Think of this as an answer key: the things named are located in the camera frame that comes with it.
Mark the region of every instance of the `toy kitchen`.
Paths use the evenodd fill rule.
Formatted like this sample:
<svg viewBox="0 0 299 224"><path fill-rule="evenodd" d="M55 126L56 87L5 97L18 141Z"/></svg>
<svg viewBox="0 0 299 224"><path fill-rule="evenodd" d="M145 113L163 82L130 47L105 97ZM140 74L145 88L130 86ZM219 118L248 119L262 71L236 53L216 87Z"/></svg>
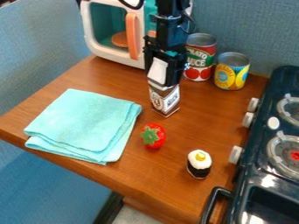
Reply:
<svg viewBox="0 0 299 224"><path fill-rule="evenodd" d="M215 187L200 223L208 223L217 200L228 200L223 223L299 223L299 67L274 70L261 99L248 105L245 147L234 146L233 190Z"/></svg>

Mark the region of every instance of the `folded cloth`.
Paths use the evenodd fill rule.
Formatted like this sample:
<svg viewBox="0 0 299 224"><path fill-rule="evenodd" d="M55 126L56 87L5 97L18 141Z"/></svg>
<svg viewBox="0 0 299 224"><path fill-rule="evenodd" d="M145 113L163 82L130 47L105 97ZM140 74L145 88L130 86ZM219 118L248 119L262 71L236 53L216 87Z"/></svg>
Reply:
<svg viewBox="0 0 299 224"><path fill-rule="evenodd" d="M25 129L25 146L96 164L117 161L127 144L141 106L67 89Z"/></svg>

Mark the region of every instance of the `wooden countertop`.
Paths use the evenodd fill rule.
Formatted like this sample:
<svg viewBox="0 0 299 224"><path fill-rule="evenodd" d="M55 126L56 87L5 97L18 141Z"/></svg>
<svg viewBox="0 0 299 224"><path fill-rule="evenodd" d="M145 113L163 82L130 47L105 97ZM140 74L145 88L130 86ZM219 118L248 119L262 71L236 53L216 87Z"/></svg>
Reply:
<svg viewBox="0 0 299 224"><path fill-rule="evenodd" d="M0 117L0 138L168 214L177 223L196 223L212 188L232 187L234 165L228 164L228 156L234 145L242 146L246 140L242 118L250 98L260 97L266 82L266 78L250 75L240 91L224 91L212 80L182 80L181 109L163 118L151 109L142 70L90 56ZM143 106L118 162L102 166L24 147L28 136L23 129L68 88ZM145 150L140 139L148 122L160 123L167 134L167 142L156 152ZM187 155L194 149L208 151L212 156L212 172L205 180L194 179L186 170ZM215 211L213 222L220 212Z"/></svg>

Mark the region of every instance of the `orange microwave handle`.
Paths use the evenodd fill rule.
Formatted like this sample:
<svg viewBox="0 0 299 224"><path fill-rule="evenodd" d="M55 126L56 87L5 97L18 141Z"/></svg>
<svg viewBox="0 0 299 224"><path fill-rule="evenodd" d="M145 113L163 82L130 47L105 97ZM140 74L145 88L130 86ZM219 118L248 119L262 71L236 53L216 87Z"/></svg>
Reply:
<svg viewBox="0 0 299 224"><path fill-rule="evenodd" d="M133 60L138 60L140 52L140 29L138 17L134 12L129 12L126 16L126 30L129 56Z"/></svg>

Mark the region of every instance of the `pineapple can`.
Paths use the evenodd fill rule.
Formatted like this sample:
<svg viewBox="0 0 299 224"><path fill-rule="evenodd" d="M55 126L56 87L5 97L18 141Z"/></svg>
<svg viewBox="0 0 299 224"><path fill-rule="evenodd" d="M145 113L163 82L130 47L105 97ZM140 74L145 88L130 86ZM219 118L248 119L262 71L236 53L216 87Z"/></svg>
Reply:
<svg viewBox="0 0 299 224"><path fill-rule="evenodd" d="M186 42L190 68L184 77L192 81L206 81L212 75L216 38L207 33L193 33Z"/></svg>
<svg viewBox="0 0 299 224"><path fill-rule="evenodd" d="M225 90L238 90L244 87L250 63L247 56L239 52L224 52L218 56L214 83Z"/></svg>

